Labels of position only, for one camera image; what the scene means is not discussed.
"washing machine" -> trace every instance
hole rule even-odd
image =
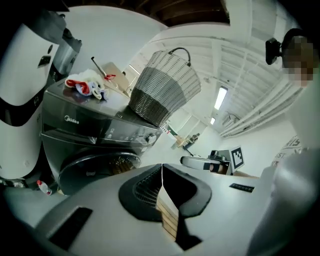
[[[54,83],[42,106],[42,141],[51,171],[65,195],[87,184],[136,169],[162,131],[109,90],[108,100],[86,97]]]

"fluorescent light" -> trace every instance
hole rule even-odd
[[[214,108],[216,110],[220,109],[220,107],[222,105],[222,102],[224,101],[224,99],[226,97],[227,91],[228,90],[226,88],[220,87],[219,93],[218,93],[218,97],[216,97],[216,101],[215,101],[215,104],[214,104]]]
[[[129,65],[129,67],[132,68],[135,72],[137,72],[140,75],[140,73],[133,66]]]

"ceiling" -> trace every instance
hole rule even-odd
[[[68,7],[101,5],[146,15],[168,27],[187,23],[230,24],[225,0],[64,0]]]
[[[265,41],[272,37],[281,41],[295,25],[273,0],[227,0],[226,8],[230,26],[208,23],[169,28],[153,38],[131,62],[141,72],[154,52],[186,48],[202,90],[183,108],[207,125],[214,117],[213,128],[220,133],[225,130],[223,122],[228,115],[244,118],[283,78],[281,60],[266,64]],[[183,50],[174,54],[187,59]],[[221,86],[228,92],[216,110]]]

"front-loading washer door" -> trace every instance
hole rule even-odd
[[[140,166],[139,156],[130,152],[82,155],[62,167],[59,183],[65,195],[73,195],[87,184]]]

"gray and white basket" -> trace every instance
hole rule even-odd
[[[188,61],[172,54],[178,49],[187,52]],[[185,48],[156,51],[132,90],[129,106],[139,116],[160,127],[200,91],[199,78]]]

